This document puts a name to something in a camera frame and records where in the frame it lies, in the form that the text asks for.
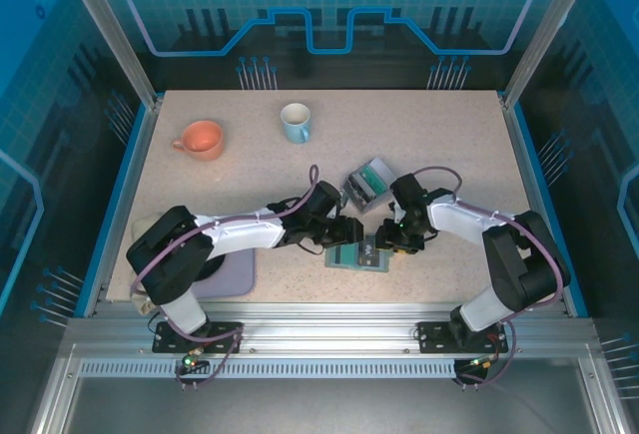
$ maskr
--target cup handle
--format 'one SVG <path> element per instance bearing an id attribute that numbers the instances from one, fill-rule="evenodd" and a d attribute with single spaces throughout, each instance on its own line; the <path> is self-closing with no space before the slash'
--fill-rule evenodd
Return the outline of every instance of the cup handle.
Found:
<path id="1" fill-rule="evenodd" d="M 171 142 L 171 148 L 173 148 L 177 152 L 185 151 L 184 146 L 182 145 L 182 142 L 180 140 L 173 140 Z"/>

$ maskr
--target beige table surface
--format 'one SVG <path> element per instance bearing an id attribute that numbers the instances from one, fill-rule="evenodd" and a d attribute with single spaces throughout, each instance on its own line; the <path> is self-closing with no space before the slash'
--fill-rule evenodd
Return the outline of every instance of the beige table surface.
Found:
<path id="1" fill-rule="evenodd" d="M 284 136 L 280 110 L 302 102 L 312 112 L 312 138 L 293 145 Z M 171 149 L 189 123 L 215 120 L 227 147 L 203 163 Z M 446 165 L 464 178 L 469 202 L 520 213 L 528 209 L 523 183 L 495 92 L 465 91 L 200 91 L 167 92 L 133 202 L 107 293 L 128 300 L 133 274 L 125 259 L 131 223 L 185 205 L 193 214 L 223 216 L 300 196 L 309 166 L 340 186 L 373 157 L 397 174 Z M 419 175 L 430 190 L 454 187 L 448 174 Z M 349 207 L 346 213 L 354 213 Z M 386 207 L 360 217 L 374 232 Z M 257 283 L 241 297 L 264 302 L 457 302 L 488 284 L 483 248 L 441 233 L 417 255 L 396 254 L 388 273 L 326 268 L 323 256 L 297 246 L 261 249 Z"/>

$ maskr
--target gray floor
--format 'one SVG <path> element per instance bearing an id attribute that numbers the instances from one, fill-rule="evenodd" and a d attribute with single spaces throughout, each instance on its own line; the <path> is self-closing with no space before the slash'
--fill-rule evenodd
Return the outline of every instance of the gray floor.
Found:
<path id="1" fill-rule="evenodd" d="M 461 392 L 449 380 L 218 380 L 182 392 L 169 380 L 87 379 L 67 433 L 593 432 L 574 366 L 518 361 L 499 385 L 507 391 Z"/>

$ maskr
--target work table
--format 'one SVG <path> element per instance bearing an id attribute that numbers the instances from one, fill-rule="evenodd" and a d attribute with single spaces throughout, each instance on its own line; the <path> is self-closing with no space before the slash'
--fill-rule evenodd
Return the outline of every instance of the work table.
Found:
<path id="1" fill-rule="evenodd" d="M 280 110 L 311 109 L 311 141 L 293 145 Z M 196 120 L 219 123 L 226 148 L 198 162 L 171 148 Z M 459 195 L 474 204 L 521 213 L 528 209 L 521 175 L 495 92 L 463 91 L 170 91 L 167 92 L 120 246 L 107 299 L 126 301 L 133 273 L 125 253 L 131 224 L 172 206 L 224 216 L 301 196 L 309 167 L 337 188 L 348 173 L 381 158 L 401 176 L 429 165 L 456 169 Z M 428 190 L 454 187 L 447 173 L 418 176 Z M 349 206 L 346 214 L 354 215 Z M 387 207 L 359 216 L 374 232 Z M 483 248 L 441 233 L 417 255 L 395 254 L 389 272 L 324 267 L 323 256 L 297 246 L 261 249 L 257 282 L 247 295 L 261 302 L 461 302 L 488 285 Z"/>

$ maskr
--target blue mug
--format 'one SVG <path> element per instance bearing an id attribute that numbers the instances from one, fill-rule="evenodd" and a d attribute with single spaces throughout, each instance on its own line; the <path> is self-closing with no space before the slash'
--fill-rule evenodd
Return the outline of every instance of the blue mug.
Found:
<path id="1" fill-rule="evenodd" d="M 311 138 L 311 110 L 301 103 L 291 103 L 280 113 L 284 133 L 291 143 L 306 143 Z"/>

